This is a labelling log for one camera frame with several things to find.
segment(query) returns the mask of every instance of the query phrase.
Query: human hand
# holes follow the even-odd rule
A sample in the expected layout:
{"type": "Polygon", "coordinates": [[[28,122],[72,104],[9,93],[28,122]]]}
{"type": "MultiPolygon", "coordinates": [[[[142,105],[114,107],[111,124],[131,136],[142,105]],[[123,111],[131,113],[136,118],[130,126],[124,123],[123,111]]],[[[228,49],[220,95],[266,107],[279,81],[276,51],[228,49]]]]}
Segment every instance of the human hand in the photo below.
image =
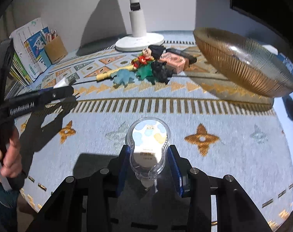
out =
{"type": "Polygon", "coordinates": [[[1,168],[1,175],[4,177],[14,178],[21,172],[21,155],[19,153],[21,144],[19,142],[19,133],[14,127],[12,136],[10,137],[10,146],[3,159],[3,167],[1,168]]]}

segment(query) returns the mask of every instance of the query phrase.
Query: black plush toy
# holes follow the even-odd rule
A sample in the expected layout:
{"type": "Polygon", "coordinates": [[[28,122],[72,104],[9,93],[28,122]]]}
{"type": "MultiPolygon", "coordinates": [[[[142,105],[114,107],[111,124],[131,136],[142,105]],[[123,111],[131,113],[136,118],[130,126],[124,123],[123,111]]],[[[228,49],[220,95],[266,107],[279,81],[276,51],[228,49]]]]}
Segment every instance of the black plush toy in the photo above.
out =
{"type": "Polygon", "coordinates": [[[166,48],[161,45],[150,45],[149,49],[152,51],[152,57],[158,60],[166,48]]]}
{"type": "Polygon", "coordinates": [[[167,78],[172,77],[172,71],[169,71],[166,68],[167,62],[158,62],[154,61],[151,63],[151,68],[152,68],[152,74],[154,78],[158,80],[158,82],[168,84],[169,80],[167,78]]]}

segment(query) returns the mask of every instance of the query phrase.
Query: blue plush toy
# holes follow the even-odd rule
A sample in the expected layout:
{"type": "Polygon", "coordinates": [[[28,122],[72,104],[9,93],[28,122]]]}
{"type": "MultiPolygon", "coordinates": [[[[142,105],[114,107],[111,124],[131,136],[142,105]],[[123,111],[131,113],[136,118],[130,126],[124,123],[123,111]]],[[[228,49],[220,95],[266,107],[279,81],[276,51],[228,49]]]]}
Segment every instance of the blue plush toy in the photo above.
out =
{"type": "Polygon", "coordinates": [[[120,69],[111,74],[113,82],[118,85],[127,85],[135,79],[135,73],[127,69],[120,69]]]}

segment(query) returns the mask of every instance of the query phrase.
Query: yellow toy stick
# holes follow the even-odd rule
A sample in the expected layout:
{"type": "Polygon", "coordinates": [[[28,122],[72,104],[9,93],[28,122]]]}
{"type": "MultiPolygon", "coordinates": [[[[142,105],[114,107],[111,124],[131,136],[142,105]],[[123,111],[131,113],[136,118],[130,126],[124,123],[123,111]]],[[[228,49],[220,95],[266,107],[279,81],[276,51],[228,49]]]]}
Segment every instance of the yellow toy stick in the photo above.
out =
{"type": "Polygon", "coordinates": [[[126,69],[126,70],[129,70],[129,71],[132,71],[133,70],[133,65],[124,66],[124,67],[121,67],[121,68],[118,68],[118,69],[115,69],[115,70],[110,70],[108,72],[98,74],[96,76],[96,79],[97,79],[97,81],[101,81],[101,80],[104,80],[106,78],[110,78],[112,73],[117,72],[117,71],[119,71],[121,69],[126,69]]]}

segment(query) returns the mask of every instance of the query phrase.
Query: blue gripper pad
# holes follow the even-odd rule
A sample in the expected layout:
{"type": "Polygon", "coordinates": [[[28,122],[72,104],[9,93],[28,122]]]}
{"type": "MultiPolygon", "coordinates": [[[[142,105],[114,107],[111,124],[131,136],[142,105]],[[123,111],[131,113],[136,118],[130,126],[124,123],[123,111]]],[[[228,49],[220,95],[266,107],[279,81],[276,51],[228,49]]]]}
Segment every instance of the blue gripper pad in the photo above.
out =
{"type": "Polygon", "coordinates": [[[182,184],[182,175],[176,163],[175,157],[173,156],[171,147],[168,147],[168,161],[169,161],[170,170],[171,170],[176,192],[178,193],[180,197],[182,197],[184,193],[183,184],[182,184]]]}
{"type": "Polygon", "coordinates": [[[125,186],[127,168],[129,165],[129,157],[130,157],[130,148],[129,148],[129,146],[127,146],[125,148],[125,156],[124,156],[123,163],[121,165],[121,169],[119,172],[119,182],[118,182],[118,186],[116,189],[117,196],[119,196],[122,193],[124,186],[125,186]]]}

